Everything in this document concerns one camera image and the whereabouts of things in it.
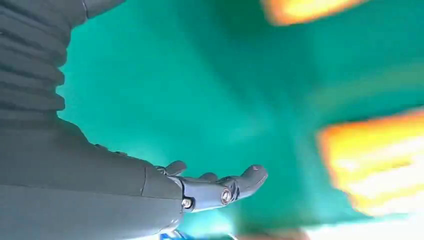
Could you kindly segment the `robot right hand grey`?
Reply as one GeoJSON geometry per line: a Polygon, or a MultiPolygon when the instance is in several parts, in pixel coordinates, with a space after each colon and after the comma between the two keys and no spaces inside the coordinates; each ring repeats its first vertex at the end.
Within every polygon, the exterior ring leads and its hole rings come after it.
{"type": "Polygon", "coordinates": [[[131,240],[175,230],[183,215],[253,195],[267,170],[183,177],[176,161],[147,161],[91,144],[58,119],[0,123],[3,240],[131,240]]]}

